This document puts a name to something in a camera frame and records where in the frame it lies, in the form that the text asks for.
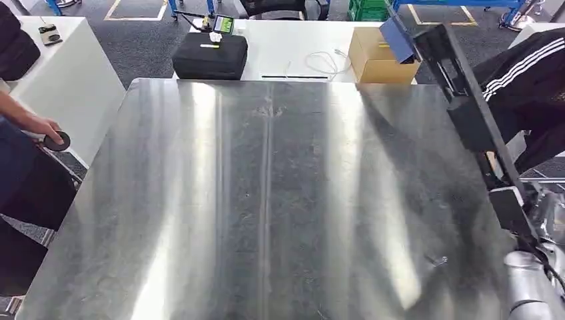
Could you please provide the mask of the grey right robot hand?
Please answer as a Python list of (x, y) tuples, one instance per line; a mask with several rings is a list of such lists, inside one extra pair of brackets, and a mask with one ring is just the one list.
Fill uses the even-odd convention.
[(564, 194), (538, 183), (525, 183), (526, 216), (531, 221), (548, 260), (564, 269)]

